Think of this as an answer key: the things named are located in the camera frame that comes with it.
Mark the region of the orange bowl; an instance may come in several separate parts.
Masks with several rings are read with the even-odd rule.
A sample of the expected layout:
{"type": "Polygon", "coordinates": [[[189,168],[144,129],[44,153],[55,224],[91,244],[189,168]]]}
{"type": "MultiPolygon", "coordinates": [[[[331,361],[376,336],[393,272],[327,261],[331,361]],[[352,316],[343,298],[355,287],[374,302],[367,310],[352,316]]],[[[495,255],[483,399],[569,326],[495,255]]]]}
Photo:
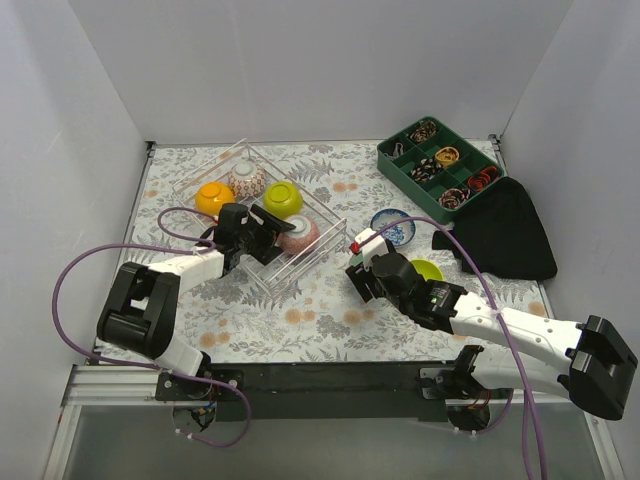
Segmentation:
{"type": "Polygon", "coordinates": [[[235,202],[231,188],[221,182],[208,182],[195,195],[196,209],[209,215],[218,215],[223,205],[235,202]]]}

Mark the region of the red diamond patterned bowl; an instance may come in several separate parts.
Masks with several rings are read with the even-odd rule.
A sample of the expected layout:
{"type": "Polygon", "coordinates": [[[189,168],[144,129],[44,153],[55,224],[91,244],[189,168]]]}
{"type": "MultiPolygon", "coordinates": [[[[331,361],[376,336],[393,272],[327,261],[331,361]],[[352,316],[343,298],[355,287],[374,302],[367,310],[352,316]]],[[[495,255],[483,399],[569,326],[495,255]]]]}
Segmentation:
{"type": "Polygon", "coordinates": [[[238,162],[228,174],[229,187],[236,198],[259,196],[267,187],[265,171],[253,162],[238,162]]]}

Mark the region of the pink speckled bowl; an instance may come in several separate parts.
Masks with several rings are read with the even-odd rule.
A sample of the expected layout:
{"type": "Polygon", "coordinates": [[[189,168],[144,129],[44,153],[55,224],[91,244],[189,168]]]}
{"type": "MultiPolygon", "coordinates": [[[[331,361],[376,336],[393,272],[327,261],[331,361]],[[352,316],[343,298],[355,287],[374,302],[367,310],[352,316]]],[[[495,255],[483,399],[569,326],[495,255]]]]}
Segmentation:
{"type": "Polygon", "coordinates": [[[316,223],[310,217],[301,214],[291,215],[284,221],[293,225],[294,229],[280,235],[280,248],[289,255],[311,253],[320,236],[316,223]]]}

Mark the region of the blue floral white bowl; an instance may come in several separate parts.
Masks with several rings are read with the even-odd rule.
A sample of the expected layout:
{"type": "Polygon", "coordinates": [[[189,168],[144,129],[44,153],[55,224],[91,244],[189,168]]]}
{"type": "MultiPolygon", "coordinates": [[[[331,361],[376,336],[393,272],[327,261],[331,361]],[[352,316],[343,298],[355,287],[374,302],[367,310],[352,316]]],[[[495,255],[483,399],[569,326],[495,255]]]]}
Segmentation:
{"type": "MultiPolygon", "coordinates": [[[[379,231],[386,225],[408,218],[409,215],[396,208],[387,208],[374,214],[370,221],[370,228],[379,231]]],[[[404,221],[386,230],[382,236],[389,240],[395,247],[401,247],[411,242],[416,234],[416,225],[413,221],[404,221]]]]}

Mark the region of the brown patterned scrunchie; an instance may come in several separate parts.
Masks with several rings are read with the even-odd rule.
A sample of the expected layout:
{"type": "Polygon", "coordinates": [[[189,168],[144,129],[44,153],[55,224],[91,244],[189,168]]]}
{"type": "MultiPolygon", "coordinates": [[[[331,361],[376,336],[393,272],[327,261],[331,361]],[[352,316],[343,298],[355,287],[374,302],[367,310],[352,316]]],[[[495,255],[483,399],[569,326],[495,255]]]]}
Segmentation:
{"type": "Polygon", "coordinates": [[[424,120],[419,122],[415,128],[407,134],[407,137],[414,144],[420,144],[431,139],[437,133],[437,123],[433,120],[424,120]]]}

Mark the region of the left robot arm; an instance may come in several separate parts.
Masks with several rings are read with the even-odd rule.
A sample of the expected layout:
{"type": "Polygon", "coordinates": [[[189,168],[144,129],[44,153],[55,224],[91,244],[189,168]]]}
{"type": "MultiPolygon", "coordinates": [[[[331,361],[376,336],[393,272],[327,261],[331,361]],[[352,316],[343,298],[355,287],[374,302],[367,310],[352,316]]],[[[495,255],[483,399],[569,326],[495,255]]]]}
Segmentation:
{"type": "Polygon", "coordinates": [[[213,386],[205,369],[210,360],[175,332],[179,297],[226,276],[245,255],[269,264],[282,252],[279,237],[295,229],[257,205],[224,204],[191,252],[120,267],[99,317],[98,338],[179,373],[178,387],[188,398],[205,398],[213,386]]]}

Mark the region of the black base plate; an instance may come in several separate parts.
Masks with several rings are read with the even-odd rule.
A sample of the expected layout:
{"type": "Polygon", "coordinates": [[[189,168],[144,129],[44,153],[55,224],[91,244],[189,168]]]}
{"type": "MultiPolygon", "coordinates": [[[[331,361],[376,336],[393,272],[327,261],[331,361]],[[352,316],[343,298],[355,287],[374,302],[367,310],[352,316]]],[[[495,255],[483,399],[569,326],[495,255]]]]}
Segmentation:
{"type": "Polygon", "coordinates": [[[169,373],[159,376],[158,401],[216,403],[219,422],[250,412],[255,420],[409,418],[444,421],[456,403],[485,407],[502,400],[453,361],[224,363],[207,369],[210,386],[169,373]]]}

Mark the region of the orange black scrunchie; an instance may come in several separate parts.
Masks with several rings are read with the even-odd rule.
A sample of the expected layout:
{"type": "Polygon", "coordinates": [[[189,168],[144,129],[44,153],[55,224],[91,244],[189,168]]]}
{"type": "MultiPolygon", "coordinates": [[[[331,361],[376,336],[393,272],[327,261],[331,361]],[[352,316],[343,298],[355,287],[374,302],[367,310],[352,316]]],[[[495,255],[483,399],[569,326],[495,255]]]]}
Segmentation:
{"type": "Polygon", "coordinates": [[[477,193],[484,190],[489,184],[500,177],[500,171],[496,166],[488,166],[474,173],[467,179],[468,188],[477,193]]]}

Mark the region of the white wire dish rack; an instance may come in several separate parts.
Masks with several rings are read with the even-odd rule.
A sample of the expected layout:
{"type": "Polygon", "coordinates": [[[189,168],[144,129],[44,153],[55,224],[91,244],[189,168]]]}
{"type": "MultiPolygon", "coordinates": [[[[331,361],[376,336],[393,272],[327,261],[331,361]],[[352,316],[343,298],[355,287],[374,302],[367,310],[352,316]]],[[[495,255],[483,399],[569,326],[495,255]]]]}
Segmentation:
{"type": "Polygon", "coordinates": [[[279,253],[267,265],[249,255],[243,256],[238,265],[256,289],[277,300],[329,254],[346,246],[347,220],[329,205],[326,181],[335,168],[323,156],[327,152],[326,148],[311,151],[297,145],[256,146],[241,140],[187,170],[172,185],[172,193],[180,205],[194,208],[201,186],[214,181],[230,184],[232,171],[245,163],[261,169],[266,182],[258,191],[238,194],[236,201],[239,203],[263,207],[267,187],[279,181],[289,182],[298,189],[303,201],[300,214],[318,227],[318,238],[300,253],[279,253]]]}

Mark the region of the black cloth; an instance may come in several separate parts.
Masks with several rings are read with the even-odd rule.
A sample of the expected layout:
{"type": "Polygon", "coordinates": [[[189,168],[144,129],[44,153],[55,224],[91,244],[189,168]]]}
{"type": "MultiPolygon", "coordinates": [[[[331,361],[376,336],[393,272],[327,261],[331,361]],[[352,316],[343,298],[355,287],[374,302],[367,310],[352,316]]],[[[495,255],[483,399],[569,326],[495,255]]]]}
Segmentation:
{"type": "Polygon", "coordinates": [[[473,272],[469,262],[450,240],[455,237],[477,268],[503,279],[548,280],[558,267],[546,232],[525,188],[503,177],[489,192],[465,207],[448,234],[436,231],[434,250],[446,250],[473,272]]]}

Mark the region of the black floral scrunchie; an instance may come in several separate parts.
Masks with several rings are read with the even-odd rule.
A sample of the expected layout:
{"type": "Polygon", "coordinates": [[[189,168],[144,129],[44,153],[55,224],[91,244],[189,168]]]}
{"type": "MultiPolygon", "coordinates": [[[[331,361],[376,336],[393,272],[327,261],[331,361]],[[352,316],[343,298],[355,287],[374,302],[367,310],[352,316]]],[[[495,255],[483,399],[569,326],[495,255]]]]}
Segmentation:
{"type": "Polygon", "coordinates": [[[442,170],[443,166],[434,158],[423,158],[415,164],[409,177],[417,184],[423,184],[435,178],[442,170]]]}

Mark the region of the mint green floral bowl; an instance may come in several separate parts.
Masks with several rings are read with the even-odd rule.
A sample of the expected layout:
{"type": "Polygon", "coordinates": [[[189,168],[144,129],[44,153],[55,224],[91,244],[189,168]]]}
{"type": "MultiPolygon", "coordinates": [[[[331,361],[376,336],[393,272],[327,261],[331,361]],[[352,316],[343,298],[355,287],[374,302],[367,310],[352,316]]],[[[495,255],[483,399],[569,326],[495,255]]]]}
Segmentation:
{"type": "Polygon", "coordinates": [[[363,262],[364,259],[362,254],[353,255],[349,261],[349,266],[360,268],[363,266],[363,262]]]}

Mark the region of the lime green bowl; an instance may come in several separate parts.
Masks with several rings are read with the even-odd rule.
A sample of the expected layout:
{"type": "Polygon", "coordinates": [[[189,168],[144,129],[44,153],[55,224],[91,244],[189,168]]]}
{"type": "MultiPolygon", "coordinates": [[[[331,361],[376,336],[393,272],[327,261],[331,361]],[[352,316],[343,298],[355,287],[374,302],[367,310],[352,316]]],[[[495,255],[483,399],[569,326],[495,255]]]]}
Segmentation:
{"type": "Polygon", "coordinates": [[[425,281],[435,280],[444,281],[444,275],[440,268],[434,263],[424,259],[412,259],[410,261],[416,272],[421,275],[425,281]]]}
{"type": "Polygon", "coordinates": [[[269,185],[263,197],[264,209],[279,219],[298,214],[303,207],[303,198],[298,188],[286,181],[269,185]]]}

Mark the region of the green compartment tray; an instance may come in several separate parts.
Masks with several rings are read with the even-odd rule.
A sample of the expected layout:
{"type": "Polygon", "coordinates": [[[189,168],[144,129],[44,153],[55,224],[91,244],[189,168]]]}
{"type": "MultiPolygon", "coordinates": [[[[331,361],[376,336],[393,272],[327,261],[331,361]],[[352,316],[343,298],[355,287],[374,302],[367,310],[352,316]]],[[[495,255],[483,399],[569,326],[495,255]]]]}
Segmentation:
{"type": "Polygon", "coordinates": [[[382,141],[377,146],[377,154],[378,170],[433,220],[441,224],[452,222],[465,207],[479,199],[482,194],[489,192],[496,182],[504,177],[504,171],[496,161],[434,117],[424,117],[382,141]],[[423,143],[414,144],[408,139],[407,134],[424,120],[435,121],[438,125],[438,133],[423,143]],[[410,171],[417,162],[423,158],[434,158],[438,150],[447,146],[453,146],[459,150],[460,159],[457,163],[449,168],[443,168],[435,178],[423,184],[417,184],[409,177],[410,171]],[[471,191],[472,196],[460,208],[447,210],[438,203],[439,197],[445,190],[461,186],[468,188],[467,179],[488,166],[496,166],[500,171],[500,177],[480,192],[471,191]]]}

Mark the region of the yellow patterned scrunchie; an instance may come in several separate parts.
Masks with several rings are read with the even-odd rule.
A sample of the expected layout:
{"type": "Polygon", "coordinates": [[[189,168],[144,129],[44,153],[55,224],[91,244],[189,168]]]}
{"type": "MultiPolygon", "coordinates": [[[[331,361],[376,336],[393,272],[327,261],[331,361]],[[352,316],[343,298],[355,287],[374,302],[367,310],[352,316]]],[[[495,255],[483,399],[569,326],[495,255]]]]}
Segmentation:
{"type": "Polygon", "coordinates": [[[447,146],[438,150],[434,158],[443,168],[449,168],[459,161],[460,152],[453,146],[447,146]]]}

